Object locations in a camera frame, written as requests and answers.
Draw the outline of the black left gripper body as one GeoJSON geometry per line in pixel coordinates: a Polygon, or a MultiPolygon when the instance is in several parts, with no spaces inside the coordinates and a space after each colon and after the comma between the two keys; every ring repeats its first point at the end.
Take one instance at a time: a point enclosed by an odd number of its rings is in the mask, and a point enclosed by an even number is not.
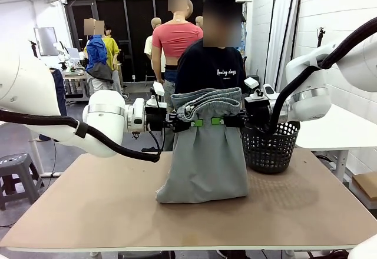
{"type": "Polygon", "coordinates": [[[168,113],[166,108],[147,107],[145,109],[145,130],[162,131],[163,128],[175,130],[176,113],[168,113]]]}

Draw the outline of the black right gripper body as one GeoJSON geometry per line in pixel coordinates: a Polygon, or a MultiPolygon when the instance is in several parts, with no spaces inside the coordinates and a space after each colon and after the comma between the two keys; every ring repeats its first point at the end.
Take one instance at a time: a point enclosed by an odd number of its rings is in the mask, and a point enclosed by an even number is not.
{"type": "Polygon", "coordinates": [[[247,112],[249,123],[252,125],[264,125],[270,121],[270,102],[266,98],[244,99],[244,107],[247,112]]]}

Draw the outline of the grey shorts garment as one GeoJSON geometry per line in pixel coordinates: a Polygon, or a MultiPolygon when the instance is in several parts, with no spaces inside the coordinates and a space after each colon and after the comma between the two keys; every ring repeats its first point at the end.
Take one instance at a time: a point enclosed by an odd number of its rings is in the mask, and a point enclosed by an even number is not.
{"type": "Polygon", "coordinates": [[[175,132],[171,167],[156,192],[163,204],[197,204],[248,195],[247,167],[240,128],[211,125],[213,117],[236,115],[240,88],[202,89],[171,97],[176,113],[203,119],[202,127],[175,132]]]}

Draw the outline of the black perforated laundry basket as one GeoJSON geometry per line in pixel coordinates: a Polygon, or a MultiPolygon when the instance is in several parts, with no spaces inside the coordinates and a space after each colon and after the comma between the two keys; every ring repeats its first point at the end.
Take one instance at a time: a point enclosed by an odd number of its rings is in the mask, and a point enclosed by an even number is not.
{"type": "Polygon", "coordinates": [[[261,174],[279,174],[290,163],[300,123],[285,122],[277,125],[274,134],[265,134],[254,126],[241,129],[246,165],[261,174]]]}

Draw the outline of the person's black printed t-shirt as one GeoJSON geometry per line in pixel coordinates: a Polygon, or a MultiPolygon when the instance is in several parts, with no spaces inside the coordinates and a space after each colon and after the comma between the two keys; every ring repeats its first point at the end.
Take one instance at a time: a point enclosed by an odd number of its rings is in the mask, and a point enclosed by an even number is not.
{"type": "Polygon", "coordinates": [[[244,94],[244,70],[241,53],[233,48],[205,47],[202,39],[190,45],[178,61],[176,94],[202,89],[240,88],[244,94]]]}

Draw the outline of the mannequin in cream shirt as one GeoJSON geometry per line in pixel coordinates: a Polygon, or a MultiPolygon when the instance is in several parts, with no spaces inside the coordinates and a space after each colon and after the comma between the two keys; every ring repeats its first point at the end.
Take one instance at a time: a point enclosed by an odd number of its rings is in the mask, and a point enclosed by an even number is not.
{"type": "MultiPolygon", "coordinates": [[[[160,18],[155,17],[151,20],[152,29],[155,29],[156,27],[158,27],[160,25],[161,25],[161,19],[160,18]]],[[[148,59],[151,61],[151,64],[153,63],[152,62],[152,56],[151,56],[152,40],[153,40],[153,36],[152,35],[148,36],[146,41],[145,41],[145,46],[144,46],[144,53],[146,54],[148,59]]],[[[165,59],[163,50],[161,50],[161,74],[162,75],[164,75],[164,73],[165,73],[165,65],[166,65],[166,59],[165,59]]]]}

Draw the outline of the mannequin in floral shirt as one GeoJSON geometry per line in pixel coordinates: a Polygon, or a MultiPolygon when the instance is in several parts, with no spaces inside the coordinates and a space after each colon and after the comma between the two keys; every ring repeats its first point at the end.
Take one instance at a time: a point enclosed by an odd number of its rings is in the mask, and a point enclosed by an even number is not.
{"type": "Polygon", "coordinates": [[[242,29],[241,29],[241,45],[239,47],[239,51],[241,53],[245,52],[246,48],[246,37],[247,37],[247,30],[246,30],[246,22],[242,22],[242,29]]]}

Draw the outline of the figure in yellow shirt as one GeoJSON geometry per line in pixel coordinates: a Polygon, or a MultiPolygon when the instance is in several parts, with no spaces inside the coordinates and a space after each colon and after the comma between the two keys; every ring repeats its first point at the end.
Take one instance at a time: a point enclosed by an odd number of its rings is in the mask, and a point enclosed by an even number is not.
{"type": "Polygon", "coordinates": [[[107,50],[107,64],[109,65],[111,70],[114,71],[118,69],[117,57],[120,50],[115,39],[111,36],[111,31],[112,29],[108,25],[105,25],[102,40],[107,50]]]}

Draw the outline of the white side table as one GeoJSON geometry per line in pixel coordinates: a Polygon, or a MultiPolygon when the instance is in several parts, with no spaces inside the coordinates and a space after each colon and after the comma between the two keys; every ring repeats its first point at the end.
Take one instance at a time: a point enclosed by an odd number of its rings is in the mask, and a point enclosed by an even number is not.
{"type": "Polygon", "coordinates": [[[377,125],[333,104],[324,117],[300,123],[296,146],[336,151],[334,175],[343,181],[349,150],[377,147],[377,125]]]}

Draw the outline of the cluttered metal work table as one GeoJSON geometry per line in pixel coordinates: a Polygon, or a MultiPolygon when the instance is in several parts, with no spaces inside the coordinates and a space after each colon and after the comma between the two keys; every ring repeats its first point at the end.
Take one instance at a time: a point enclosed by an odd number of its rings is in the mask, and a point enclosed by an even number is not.
{"type": "Polygon", "coordinates": [[[85,71],[64,71],[65,97],[68,101],[88,101],[90,90],[85,71]]]}

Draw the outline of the black straight pole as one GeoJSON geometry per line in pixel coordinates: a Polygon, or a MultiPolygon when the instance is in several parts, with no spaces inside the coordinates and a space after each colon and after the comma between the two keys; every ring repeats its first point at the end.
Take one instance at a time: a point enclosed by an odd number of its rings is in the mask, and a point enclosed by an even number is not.
{"type": "Polygon", "coordinates": [[[298,21],[300,0],[289,0],[282,47],[279,58],[279,68],[284,69],[286,64],[293,58],[293,47],[298,21]]]}

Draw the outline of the black control box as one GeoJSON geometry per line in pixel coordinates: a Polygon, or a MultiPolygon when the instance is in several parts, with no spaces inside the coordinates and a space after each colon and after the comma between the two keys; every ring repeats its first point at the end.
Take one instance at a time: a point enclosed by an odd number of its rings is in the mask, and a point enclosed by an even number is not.
{"type": "Polygon", "coordinates": [[[175,251],[119,251],[117,259],[176,259],[175,251]]]}

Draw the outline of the grey plastic stool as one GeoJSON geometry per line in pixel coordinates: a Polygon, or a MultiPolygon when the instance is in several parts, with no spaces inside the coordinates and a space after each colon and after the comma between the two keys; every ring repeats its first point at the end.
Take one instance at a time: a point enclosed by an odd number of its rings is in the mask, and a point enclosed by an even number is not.
{"type": "Polygon", "coordinates": [[[32,158],[27,153],[0,158],[0,210],[6,203],[27,198],[33,204],[44,187],[32,158]]]}

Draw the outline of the black bent wall pipe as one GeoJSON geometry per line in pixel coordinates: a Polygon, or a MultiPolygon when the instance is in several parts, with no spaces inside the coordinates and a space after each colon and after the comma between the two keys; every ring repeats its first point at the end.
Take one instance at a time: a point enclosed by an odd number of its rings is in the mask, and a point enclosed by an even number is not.
{"type": "Polygon", "coordinates": [[[285,29],[289,17],[290,0],[273,0],[272,20],[270,23],[269,46],[266,58],[265,82],[274,86],[279,70],[279,59],[285,38],[285,29]]]}

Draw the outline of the grey wall monitor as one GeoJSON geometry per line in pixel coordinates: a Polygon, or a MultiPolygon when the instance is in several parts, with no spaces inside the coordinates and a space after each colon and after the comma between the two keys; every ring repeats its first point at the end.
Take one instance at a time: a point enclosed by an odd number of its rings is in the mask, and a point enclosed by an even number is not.
{"type": "Polygon", "coordinates": [[[34,28],[34,34],[40,56],[50,57],[58,55],[58,51],[54,46],[57,43],[54,27],[34,28]]]}

